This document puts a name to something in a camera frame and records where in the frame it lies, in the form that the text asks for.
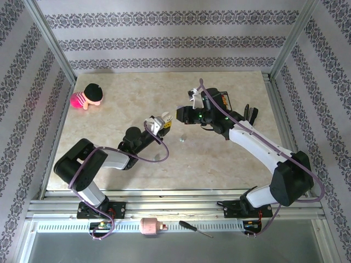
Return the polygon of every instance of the black hat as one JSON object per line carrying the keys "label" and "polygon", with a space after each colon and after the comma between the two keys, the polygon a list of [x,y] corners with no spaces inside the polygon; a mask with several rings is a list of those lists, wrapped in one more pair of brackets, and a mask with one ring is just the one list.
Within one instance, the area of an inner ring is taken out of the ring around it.
{"label": "black hat", "polygon": [[94,102],[100,101],[103,99],[103,90],[101,89],[101,87],[99,87],[99,85],[95,83],[90,83],[84,90],[84,95],[87,97],[88,100]]}

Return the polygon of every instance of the damask pattern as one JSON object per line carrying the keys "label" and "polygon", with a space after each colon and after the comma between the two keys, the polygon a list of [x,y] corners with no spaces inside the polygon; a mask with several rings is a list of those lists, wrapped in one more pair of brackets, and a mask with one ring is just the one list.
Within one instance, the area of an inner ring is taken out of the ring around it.
{"label": "damask pattern", "polygon": [[341,204],[339,199],[337,198],[337,193],[335,191],[334,185],[330,182],[329,173],[326,169],[323,156],[321,155],[318,144],[316,143],[316,138],[314,137],[310,123],[306,117],[306,112],[302,106],[302,102],[297,93],[295,83],[293,82],[291,74],[286,65],[283,66],[280,73],[284,80],[284,84],[288,91],[288,94],[290,96],[291,103],[294,107],[294,111],[299,122],[302,134],[304,136],[313,167],[315,168],[319,179],[325,186],[325,198],[327,199],[327,205],[328,208],[331,210],[333,222],[337,227],[336,229],[339,233],[340,241],[343,243],[343,249],[346,251],[346,257],[349,261],[351,261],[351,233],[350,227],[347,224],[347,219],[343,215],[344,211],[340,207]]}
{"label": "damask pattern", "polygon": [[308,21],[305,32],[351,120],[351,81],[313,18]]}
{"label": "damask pattern", "polygon": [[281,97],[281,94],[280,94],[280,91],[279,91],[278,84],[277,84],[276,80],[274,80],[274,83],[275,83],[275,86],[276,86],[276,90],[277,90],[277,92],[278,92],[278,94],[279,94],[281,104],[282,104],[282,106],[283,106],[283,110],[284,110],[284,113],[285,113],[285,116],[286,116],[287,124],[289,125],[289,129],[290,129],[290,131],[291,131],[292,140],[294,141],[294,145],[295,145],[295,147],[296,147],[296,150],[298,151],[298,144],[297,144],[295,135],[294,135],[294,133],[292,132],[293,129],[292,129],[292,125],[291,125],[290,120],[289,120],[289,115],[287,114],[287,111],[286,111],[286,109],[285,109],[285,106],[284,106],[284,103],[283,103],[283,100],[282,100],[282,97]]}
{"label": "damask pattern", "polygon": [[160,25],[292,25],[297,10],[222,10],[46,15],[52,29]]}
{"label": "damask pattern", "polygon": [[98,68],[156,68],[156,67],[271,67],[275,58],[145,58],[70,60],[74,70]]}
{"label": "damask pattern", "polygon": [[27,197],[27,191],[31,185],[32,178],[35,175],[36,165],[39,160],[39,156],[50,126],[51,118],[54,114],[56,103],[62,90],[64,80],[65,74],[63,73],[63,70],[60,69],[48,103],[45,107],[45,112],[42,116],[42,120],[39,125],[36,138],[34,139],[30,155],[28,156],[28,161],[25,165],[26,168],[24,169],[23,175],[18,184],[16,197],[13,199],[13,204],[10,208],[10,214],[8,215],[8,220],[5,223],[5,229],[2,232],[2,238],[0,241],[0,262],[6,262],[7,252],[13,242],[14,232],[20,222],[20,215],[23,211],[23,206]]}
{"label": "damask pattern", "polygon": [[33,23],[0,87],[0,122],[42,35]]}
{"label": "damask pattern", "polygon": [[21,0],[7,0],[0,11],[0,47],[24,10]]}
{"label": "damask pattern", "polygon": [[34,79],[32,87],[27,95],[25,103],[22,107],[18,121],[16,122],[15,128],[13,129],[13,134],[10,136],[9,142],[7,143],[7,148],[5,149],[0,162],[0,197],[3,195],[3,191],[6,187],[6,181],[8,181],[9,176],[12,172],[12,167],[17,158],[17,154],[22,145],[22,140],[27,132],[27,128],[32,119],[35,107],[38,103],[41,91],[44,88],[45,82],[47,80],[48,74],[54,64],[55,56],[49,49],[40,65],[37,76]]}
{"label": "damask pattern", "polygon": [[285,37],[141,37],[60,40],[63,51],[150,48],[281,48]]}
{"label": "damask pattern", "polygon": [[[67,89],[66,99],[65,99],[64,101],[68,101],[69,95],[70,95],[70,89]],[[40,184],[39,184],[39,188],[38,188],[39,190],[38,190],[38,193],[36,194],[36,196],[37,196],[36,199],[39,198],[39,195],[40,195],[41,190],[42,190],[42,188],[43,188],[43,183],[44,183],[45,174],[46,174],[47,170],[50,169],[50,167],[49,167],[50,156],[51,156],[52,154],[55,154],[55,152],[53,152],[54,146],[55,146],[55,139],[56,139],[56,136],[57,136],[57,134],[58,134],[58,132],[59,132],[60,123],[61,123],[61,120],[62,120],[62,117],[63,117],[64,113],[65,113],[65,105],[64,105],[64,107],[62,108],[62,111],[61,111],[61,113],[60,113],[60,118],[59,118],[59,120],[58,120],[58,122],[57,122],[56,131],[54,132],[55,137],[53,138],[53,142],[52,142],[52,144],[51,144],[51,148],[50,148],[50,151],[49,151],[50,154],[48,155],[48,159],[47,159],[47,161],[46,161],[45,170],[44,170],[43,175],[42,175],[42,180],[41,180],[41,182],[40,182]]]}
{"label": "damask pattern", "polygon": [[338,166],[342,171],[341,174],[344,177],[344,181],[349,186],[349,191],[351,191],[351,156],[346,150],[346,145],[339,134],[339,130],[330,114],[327,103],[324,101],[323,94],[320,91],[311,68],[298,44],[292,49],[291,55],[294,58],[303,82],[306,85],[308,94],[310,95],[314,108],[319,116],[319,120],[321,121],[321,125],[329,141],[329,145],[332,147],[335,160],[338,161]]}
{"label": "damask pattern", "polygon": [[345,35],[347,42],[351,44],[351,8],[345,0],[323,0],[323,5],[334,18],[335,23]]}

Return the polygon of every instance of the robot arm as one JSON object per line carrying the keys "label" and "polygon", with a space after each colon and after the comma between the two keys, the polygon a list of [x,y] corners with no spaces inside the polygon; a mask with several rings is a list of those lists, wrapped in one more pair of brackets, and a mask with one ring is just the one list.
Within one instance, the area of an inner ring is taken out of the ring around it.
{"label": "robot arm", "polygon": [[[160,140],[169,132],[172,117],[168,113],[162,116],[148,118],[145,123],[148,130]],[[109,208],[109,199],[99,190],[94,183],[94,178],[101,168],[115,168],[118,170],[129,170],[138,161],[137,154],[148,147],[153,141],[158,142],[147,130],[141,132],[137,127],[127,129],[118,151],[108,148],[98,149],[87,139],[81,139],[54,166],[54,172],[67,184],[78,171],[81,163],[86,160],[92,151],[93,155],[86,161],[84,168],[72,185],[85,202],[93,205],[99,210],[106,212]]]}
{"label": "robot arm", "polygon": [[270,144],[279,148],[281,152],[292,157],[310,170],[309,159],[305,153],[301,151],[292,153],[290,150],[268,140],[255,130],[242,115],[231,110],[229,97],[226,92],[219,92],[216,88],[209,88],[207,91],[219,107],[251,132],[242,129],[223,115],[204,92],[199,96],[199,92],[196,89],[188,92],[190,101],[194,103],[193,106],[184,106],[177,109],[177,120],[185,124],[210,125],[213,131],[224,136],[226,140],[239,144],[259,159],[273,176],[270,185],[254,189],[241,197],[240,206],[243,211],[255,210],[263,205],[272,203],[289,206],[313,187],[313,179],[309,174],[271,150],[256,136],[253,136],[252,133],[263,137]]}

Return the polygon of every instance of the marble tabletop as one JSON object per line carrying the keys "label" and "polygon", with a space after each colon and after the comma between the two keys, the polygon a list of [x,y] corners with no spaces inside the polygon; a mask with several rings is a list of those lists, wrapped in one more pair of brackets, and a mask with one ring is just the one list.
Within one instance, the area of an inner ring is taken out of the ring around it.
{"label": "marble tabletop", "polygon": [[[206,88],[227,91],[238,113],[244,113],[246,104],[256,107],[259,112],[254,127],[281,144],[260,71],[86,74],[79,75],[75,92],[96,83],[104,91],[104,100],[87,111],[69,108],[55,162],[81,138],[117,148],[129,127],[142,129],[146,118],[169,111],[173,122],[164,139],[169,159],[159,164],[139,161],[128,171],[101,169],[94,180],[101,189],[250,188],[269,184],[268,169],[244,148],[198,125],[176,120],[177,107],[191,105],[187,91],[199,86],[199,78]],[[157,154],[162,158],[165,149],[153,142],[139,155],[153,159]],[[67,184],[52,171],[47,189],[66,190]]]}

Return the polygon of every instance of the striped wall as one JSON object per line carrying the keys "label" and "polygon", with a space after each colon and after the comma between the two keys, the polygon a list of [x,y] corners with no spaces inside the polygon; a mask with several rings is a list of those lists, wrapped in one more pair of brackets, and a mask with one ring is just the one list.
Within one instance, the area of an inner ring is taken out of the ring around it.
{"label": "striped wall", "polygon": [[276,79],[295,143],[325,185],[342,262],[351,262],[350,22],[349,1],[319,2]]}
{"label": "striped wall", "polygon": [[70,89],[21,0],[0,1],[0,262],[13,262]]}
{"label": "striped wall", "polygon": [[304,0],[41,0],[80,73],[269,72]]}

